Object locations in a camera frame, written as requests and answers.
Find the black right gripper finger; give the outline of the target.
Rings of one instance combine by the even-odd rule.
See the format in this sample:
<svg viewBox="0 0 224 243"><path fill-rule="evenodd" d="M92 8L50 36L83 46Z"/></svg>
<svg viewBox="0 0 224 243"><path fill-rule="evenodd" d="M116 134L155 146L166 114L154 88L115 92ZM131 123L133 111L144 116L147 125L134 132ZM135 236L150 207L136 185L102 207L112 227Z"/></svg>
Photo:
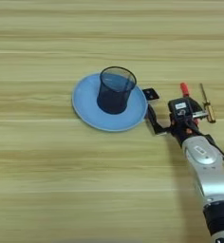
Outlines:
<svg viewBox="0 0 224 243"><path fill-rule="evenodd" d="M162 134L166 134L166 133L170 132L169 127L162 127L158 123L156 113L151 104L149 104L148 108L147 108L147 117L148 117L148 120L150 121L156 135L162 135Z"/></svg>
<svg viewBox="0 0 224 243"><path fill-rule="evenodd" d="M193 108L193 118L194 119L205 119L208 117L208 113L204 110L200 104L196 101L192 101L192 108Z"/></svg>

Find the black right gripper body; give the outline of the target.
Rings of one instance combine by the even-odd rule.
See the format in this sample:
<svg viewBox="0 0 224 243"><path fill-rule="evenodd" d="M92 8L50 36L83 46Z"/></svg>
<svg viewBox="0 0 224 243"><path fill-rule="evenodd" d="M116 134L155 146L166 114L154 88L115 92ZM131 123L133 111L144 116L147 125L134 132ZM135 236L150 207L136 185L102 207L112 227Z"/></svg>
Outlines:
<svg viewBox="0 0 224 243"><path fill-rule="evenodd" d="M170 122L170 133L179 145L191 137L202 136L192 116L176 117L170 114Z"/></svg>

